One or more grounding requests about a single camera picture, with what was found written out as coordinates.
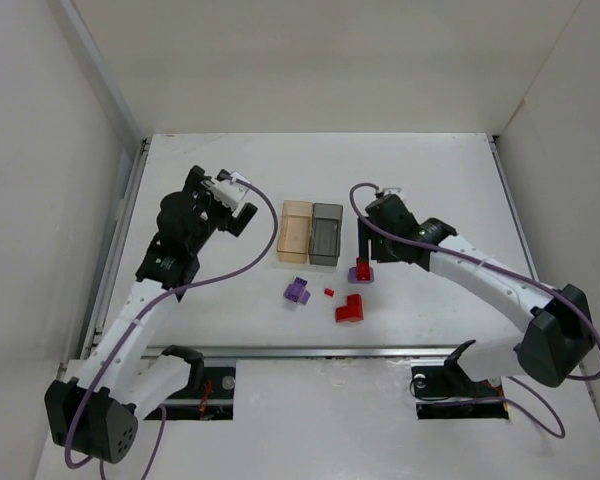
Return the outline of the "purple flower lego brick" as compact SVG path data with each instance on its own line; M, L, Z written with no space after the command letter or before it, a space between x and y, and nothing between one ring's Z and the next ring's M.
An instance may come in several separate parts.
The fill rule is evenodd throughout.
M351 267L348 271L348 282L351 284L370 284L374 282L374 270L370 266Z

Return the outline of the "purple lego cluster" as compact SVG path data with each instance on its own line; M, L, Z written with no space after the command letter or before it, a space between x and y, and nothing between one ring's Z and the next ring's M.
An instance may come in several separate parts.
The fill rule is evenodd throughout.
M283 297L293 303L306 305L311 297L311 293L307 290L307 284L307 280L296 277L287 285Z

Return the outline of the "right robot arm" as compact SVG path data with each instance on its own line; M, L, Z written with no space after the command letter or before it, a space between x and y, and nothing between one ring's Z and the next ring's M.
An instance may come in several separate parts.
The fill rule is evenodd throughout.
M377 191L359 214L358 245L364 261L416 265L453 282L516 329L495 340L464 341L445 360L449 377L478 383L526 375L556 388L596 344L580 289L571 284L556 289L492 262L447 223L418 222L395 191Z

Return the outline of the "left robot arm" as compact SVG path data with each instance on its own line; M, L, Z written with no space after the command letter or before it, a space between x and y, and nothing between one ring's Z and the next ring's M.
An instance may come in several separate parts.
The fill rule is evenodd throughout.
M247 192L237 172L212 177L194 166L183 188L161 200L157 232L117 318L77 374L53 381L45 393L52 440L67 455L120 462L142 420L170 395L200 383L204 361L187 347L168 347L145 371L139 363L197 275L213 233L239 236L255 215Z

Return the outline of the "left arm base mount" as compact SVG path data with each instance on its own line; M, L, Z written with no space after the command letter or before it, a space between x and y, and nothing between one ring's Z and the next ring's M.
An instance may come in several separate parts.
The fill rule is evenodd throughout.
M234 414L236 366L206 365L162 405L168 421L230 421Z

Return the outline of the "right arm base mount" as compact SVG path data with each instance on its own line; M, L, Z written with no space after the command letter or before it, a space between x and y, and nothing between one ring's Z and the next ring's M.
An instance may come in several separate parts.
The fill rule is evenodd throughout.
M419 420L508 420L501 381L474 382L456 367L411 366L410 394Z

